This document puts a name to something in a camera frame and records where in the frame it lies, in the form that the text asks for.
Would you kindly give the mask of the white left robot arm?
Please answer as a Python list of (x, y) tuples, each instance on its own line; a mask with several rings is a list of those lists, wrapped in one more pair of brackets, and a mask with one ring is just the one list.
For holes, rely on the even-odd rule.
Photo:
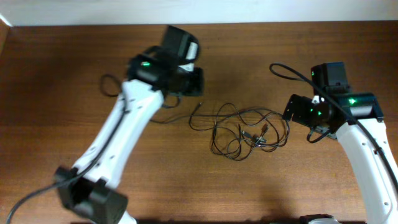
[(127, 160), (167, 95), (200, 96), (203, 70), (194, 63), (198, 39), (168, 26), (162, 43), (130, 59), (113, 110), (87, 151), (71, 169), (55, 173), (62, 205), (93, 223), (137, 223), (128, 198), (117, 192)]

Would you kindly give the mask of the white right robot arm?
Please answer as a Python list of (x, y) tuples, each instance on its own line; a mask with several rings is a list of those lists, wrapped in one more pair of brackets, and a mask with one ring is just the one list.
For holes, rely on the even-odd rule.
[(397, 223), (397, 164), (377, 98), (352, 91), (342, 62), (316, 65), (310, 78), (298, 79), (312, 86), (314, 96), (293, 94), (283, 119), (308, 127), (319, 139), (336, 139), (356, 177), (367, 223)]

